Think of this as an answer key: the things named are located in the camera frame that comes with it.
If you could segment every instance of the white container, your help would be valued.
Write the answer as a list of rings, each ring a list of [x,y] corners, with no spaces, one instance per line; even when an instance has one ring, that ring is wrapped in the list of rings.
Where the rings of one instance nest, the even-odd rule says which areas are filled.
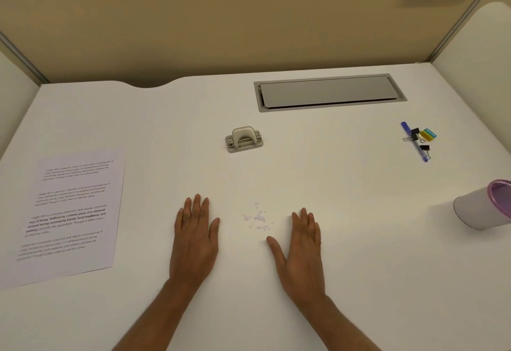
[[[477,230],[511,223],[511,181],[493,180],[487,187],[456,198],[454,212]]]

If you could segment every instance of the pen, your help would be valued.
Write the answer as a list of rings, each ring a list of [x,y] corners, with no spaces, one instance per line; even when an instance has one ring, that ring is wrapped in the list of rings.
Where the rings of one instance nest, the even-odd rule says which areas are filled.
[[[410,127],[408,126],[408,124],[405,121],[403,121],[403,122],[401,122],[401,126],[403,127],[403,129],[405,129],[406,134],[410,137],[412,135],[412,131],[411,131]],[[428,159],[428,156],[426,155],[426,153],[421,149],[421,147],[418,145],[417,141],[415,141],[415,140],[411,140],[411,141],[415,145],[415,148],[417,149],[417,152],[419,152],[419,154],[421,155],[423,161],[425,163],[427,163],[429,159]]]

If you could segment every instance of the sheet of white paper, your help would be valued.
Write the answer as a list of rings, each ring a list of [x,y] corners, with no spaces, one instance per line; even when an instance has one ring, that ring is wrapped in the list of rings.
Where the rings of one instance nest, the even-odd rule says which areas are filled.
[[[124,163],[120,150],[39,161],[0,289],[113,265]]]

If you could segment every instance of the hand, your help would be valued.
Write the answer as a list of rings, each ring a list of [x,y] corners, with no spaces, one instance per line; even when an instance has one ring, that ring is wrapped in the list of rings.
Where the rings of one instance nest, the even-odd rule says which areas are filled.
[[[300,217],[293,212],[291,218],[293,228],[287,260],[275,238],[269,236],[266,241],[275,258],[284,291],[298,309],[303,311],[311,303],[326,297],[321,261],[321,231],[314,215],[307,215],[305,208],[302,208]]]
[[[215,264],[220,219],[216,218],[209,226],[208,198],[201,207],[200,195],[196,194],[190,210],[191,204],[192,200],[187,198],[184,209],[177,212],[169,282],[195,293]]]

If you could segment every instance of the person's left hand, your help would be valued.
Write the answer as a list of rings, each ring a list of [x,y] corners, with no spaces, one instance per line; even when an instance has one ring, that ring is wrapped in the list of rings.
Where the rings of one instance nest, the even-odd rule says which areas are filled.
[[[205,198],[201,207],[198,193],[192,209],[191,205],[187,198],[176,216],[169,282],[196,291],[215,264],[220,219],[209,226],[209,199]]]

